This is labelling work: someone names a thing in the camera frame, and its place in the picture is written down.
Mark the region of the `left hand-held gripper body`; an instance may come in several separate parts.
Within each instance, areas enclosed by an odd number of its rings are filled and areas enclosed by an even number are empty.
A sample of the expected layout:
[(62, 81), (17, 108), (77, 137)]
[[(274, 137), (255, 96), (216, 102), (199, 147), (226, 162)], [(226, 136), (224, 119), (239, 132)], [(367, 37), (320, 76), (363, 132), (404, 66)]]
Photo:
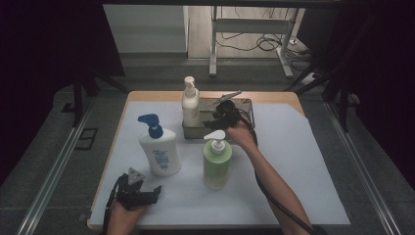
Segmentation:
[(116, 198), (126, 210), (134, 211), (143, 207), (144, 201), (150, 196), (150, 192), (143, 192), (141, 187), (146, 175), (130, 167), (127, 173), (124, 173), (117, 180)]

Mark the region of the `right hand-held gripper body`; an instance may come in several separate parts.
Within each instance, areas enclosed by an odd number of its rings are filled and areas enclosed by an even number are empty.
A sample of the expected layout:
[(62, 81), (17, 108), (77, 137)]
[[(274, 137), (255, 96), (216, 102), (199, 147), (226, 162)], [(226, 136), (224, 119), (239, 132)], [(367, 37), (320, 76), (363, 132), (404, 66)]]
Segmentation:
[(216, 112), (213, 114), (214, 120), (217, 120), (218, 125), (221, 125), (223, 129), (233, 127), (241, 119), (239, 110), (231, 99), (241, 94), (241, 91), (222, 95), (215, 104)]

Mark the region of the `metal mesh basket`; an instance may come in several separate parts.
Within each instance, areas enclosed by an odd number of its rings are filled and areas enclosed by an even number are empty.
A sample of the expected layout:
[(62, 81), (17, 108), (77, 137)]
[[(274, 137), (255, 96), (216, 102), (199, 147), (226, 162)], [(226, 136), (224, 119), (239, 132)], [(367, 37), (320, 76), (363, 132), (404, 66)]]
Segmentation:
[[(216, 112), (217, 105), (215, 102), (218, 99), (214, 98), (202, 98), (199, 102), (200, 108), (200, 123), (196, 127), (185, 127), (182, 123), (184, 137), (186, 139), (202, 139), (205, 135), (211, 133), (214, 130), (205, 127), (203, 121), (214, 120), (213, 114)], [(251, 99), (248, 98), (232, 98), (231, 101), (235, 104), (239, 110), (241, 118), (248, 120), (251, 128), (255, 128), (254, 122), (254, 107)]]

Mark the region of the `cream pump bottle orange label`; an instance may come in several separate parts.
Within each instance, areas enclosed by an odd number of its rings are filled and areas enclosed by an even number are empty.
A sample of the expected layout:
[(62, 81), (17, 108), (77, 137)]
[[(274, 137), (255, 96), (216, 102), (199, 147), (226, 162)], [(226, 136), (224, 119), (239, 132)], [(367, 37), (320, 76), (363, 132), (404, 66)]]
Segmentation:
[(196, 127), (200, 123), (200, 92), (196, 88), (195, 78), (186, 76), (184, 78), (185, 89), (182, 96), (182, 115), (185, 127)]

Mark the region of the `green bottle with white pump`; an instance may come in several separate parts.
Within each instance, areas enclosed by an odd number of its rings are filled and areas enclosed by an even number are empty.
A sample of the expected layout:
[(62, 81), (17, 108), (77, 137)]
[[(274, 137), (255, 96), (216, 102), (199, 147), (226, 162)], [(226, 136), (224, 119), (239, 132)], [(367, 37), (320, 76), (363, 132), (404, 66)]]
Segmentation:
[(232, 147), (225, 137), (223, 130), (215, 130), (204, 137), (207, 140), (203, 150), (204, 183), (212, 190), (223, 188), (228, 179)]

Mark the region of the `white bottle with blue pump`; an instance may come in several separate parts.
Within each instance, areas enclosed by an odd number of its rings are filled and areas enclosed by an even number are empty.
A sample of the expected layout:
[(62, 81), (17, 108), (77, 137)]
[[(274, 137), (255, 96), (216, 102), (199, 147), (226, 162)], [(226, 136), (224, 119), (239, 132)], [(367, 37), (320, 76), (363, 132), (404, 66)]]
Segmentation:
[(148, 125), (148, 130), (139, 137), (139, 143), (147, 156), (151, 173), (156, 176), (177, 173), (181, 163), (176, 148), (176, 134), (163, 128), (156, 114), (142, 115), (138, 121)]

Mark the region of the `person's right hand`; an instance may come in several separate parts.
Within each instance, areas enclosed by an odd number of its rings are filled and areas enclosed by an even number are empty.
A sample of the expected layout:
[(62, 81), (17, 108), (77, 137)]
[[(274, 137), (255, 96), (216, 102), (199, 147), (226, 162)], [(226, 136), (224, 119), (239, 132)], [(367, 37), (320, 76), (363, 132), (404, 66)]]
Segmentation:
[(254, 138), (249, 128), (241, 120), (233, 127), (226, 128), (225, 133), (244, 150), (255, 147)]

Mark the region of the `white power strip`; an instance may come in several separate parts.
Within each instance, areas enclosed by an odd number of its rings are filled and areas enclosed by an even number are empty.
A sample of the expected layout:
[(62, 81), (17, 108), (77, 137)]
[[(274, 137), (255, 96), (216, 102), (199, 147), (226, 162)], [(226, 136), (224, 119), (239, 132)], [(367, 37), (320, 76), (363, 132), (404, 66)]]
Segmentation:
[(307, 85), (310, 82), (314, 81), (316, 78), (318, 78), (318, 75), (314, 72), (311, 72), (309, 75), (307, 75), (302, 81), (301, 84)]

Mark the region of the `pale blue table mat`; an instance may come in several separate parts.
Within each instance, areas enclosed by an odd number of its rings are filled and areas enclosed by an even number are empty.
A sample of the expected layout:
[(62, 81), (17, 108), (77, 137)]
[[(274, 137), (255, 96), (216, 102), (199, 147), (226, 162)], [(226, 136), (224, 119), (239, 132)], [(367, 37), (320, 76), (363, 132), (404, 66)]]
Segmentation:
[[(258, 147), (299, 197), (314, 224), (347, 225), (349, 219), (338, 196), (308, 119), (288, 104), (254, 103)], [(161, 125), (175, 132), (181, 162), (178, 173), (157, 177), (138, 139), (147, 126), (137, 118), (159, 116)], [(277, 221), (254, 178), (251, 162), (234, 147), (227, 183), (211, 190), (203, 181), (202, 140), (183, 136), (182, 109), (178, 102), (127, 104), (112, 151), (97, 191), (88, 225), (100, 228), (105, 206), (116, 180), (129, 168), (146, 175), (143, 188), (161, 188), (158, 202), (139, 220), (141, 228), (274, 227)]]

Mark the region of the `black stand legs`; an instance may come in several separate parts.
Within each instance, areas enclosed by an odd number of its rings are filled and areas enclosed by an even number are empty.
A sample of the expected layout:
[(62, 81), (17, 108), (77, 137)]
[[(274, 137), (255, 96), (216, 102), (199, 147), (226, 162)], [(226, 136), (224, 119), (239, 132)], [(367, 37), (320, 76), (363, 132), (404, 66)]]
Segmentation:
[(346, 123), (346, 114), (348, 108), (348, 80), (344, 75), (342, 75), (344, 69), (341, 66), (336, 66), (332, 70), (323, 71), (306, 85), (303, 85), (300, 88), (296, 88), (296, 86), (298, 86), (310, 74), (312, 74), (316, 68), (316, 63), (310, 64), (286, 88), (286, 91), (294, 91), (297, 95), (302, 95), (303, 93), (317, 87), (318, 85), (327, 82), (327, 86), (323, 90), (321, 97), (325, 102), (333, 102), (335, 97), (340, 95), (338, 122), (342, 130), (348, 132)]
[(74, 121), (73, 127), (76, 127), (83, 117), (82, 91), (88, 96), (96, 97), (99, 94), (99, 87), (96, 78), (108, 83), (110, 86), (118, 89), (123, 93), (129, 93), (130, 89), (116, 81), (109, 75), (105, 75), (97, 70), (77, 71), (73, 76), (73, 101), (74, 101)]

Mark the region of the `white board panel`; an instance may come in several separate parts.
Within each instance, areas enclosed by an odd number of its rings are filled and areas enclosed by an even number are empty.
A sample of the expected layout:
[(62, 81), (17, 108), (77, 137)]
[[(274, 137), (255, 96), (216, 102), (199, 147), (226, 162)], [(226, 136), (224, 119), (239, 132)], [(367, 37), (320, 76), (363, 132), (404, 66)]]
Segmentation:
[(104, 5), (119, 53), (188, 51), (187, 6)]

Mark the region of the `dark curtain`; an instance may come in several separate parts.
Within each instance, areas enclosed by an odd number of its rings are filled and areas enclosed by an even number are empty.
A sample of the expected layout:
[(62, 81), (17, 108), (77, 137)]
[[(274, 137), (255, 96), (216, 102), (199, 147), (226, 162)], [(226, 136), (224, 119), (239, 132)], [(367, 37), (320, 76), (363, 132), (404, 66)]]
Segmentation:
[(415, 0), (357, 0), (348, 9), (307, 9), (298, 39), (333, 67), (369, 14), (377, 13), (346, 73), (356, 112), (415, 190)]
[(14, 169), (54, 95), (77, 78), (124, 71), (107, 0), (0, 0), (0, 184)]

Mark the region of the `aluminium rail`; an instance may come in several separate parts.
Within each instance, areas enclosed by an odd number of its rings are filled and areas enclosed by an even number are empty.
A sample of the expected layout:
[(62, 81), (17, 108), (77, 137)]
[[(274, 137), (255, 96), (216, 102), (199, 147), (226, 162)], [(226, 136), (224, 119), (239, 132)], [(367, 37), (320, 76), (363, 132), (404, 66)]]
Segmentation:
[(372, 179), (363, 160), (361, 159), (361, 156), (358, 153), (357, 148), (354, 145), (350, 135), (341, 126), (339, 121), (340, 115), (338, 114), (335, 105), (332, 103), (325, 103), (324, 106), (326, 107), (326, 110), (330, 115), (330, 119), (346, 148), (346, 152), (349, 155), (356, 174), (374, 208), (375, 213), (377, 214), (377, 217), (383, 225), (384, 230), (386, 231), (387, 235), (401, 235), (401, 231), (396, 223), (390, 207), (375, 185), (375, 182)]
[(32, 235), (46, 210), (46, 207), (57, 187), (59, 180), (66, 168), (69, 158), (74, 150), (75, 144), (80, 137), (80, 134), (90, 117), (91, 110), (94, 106), (96, 99), (88, 98), (82, 108), (82, 115), (80, 121), (73, 127), (69, 133), (64, 147), (61, 149), (56, 160), (52, 164), (46, 178), (44, 179), (41, 187), (36, 193), (30, 207), (28, 208), (16, 235)]

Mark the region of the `white metal desk frame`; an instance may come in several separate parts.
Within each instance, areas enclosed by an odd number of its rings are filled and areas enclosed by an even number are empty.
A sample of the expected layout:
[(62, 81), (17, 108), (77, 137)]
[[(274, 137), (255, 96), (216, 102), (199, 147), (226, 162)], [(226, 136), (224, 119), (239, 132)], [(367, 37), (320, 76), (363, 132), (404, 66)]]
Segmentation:
[(208, 74), (217, 75), (216, 34), (217, 33), (247, 33), (247, 34), (279, 34), (282, 35), (282, 45), (276, 48), (277, 57), (287, 78), (294, 76), (287, 61), (288, 44), (296, 25), (300, 9), (294, 8), (289, 19), (244, 19), (220, 18), (217, 15), (218, 7), (211, 8), (211, 42), (209, 48)]

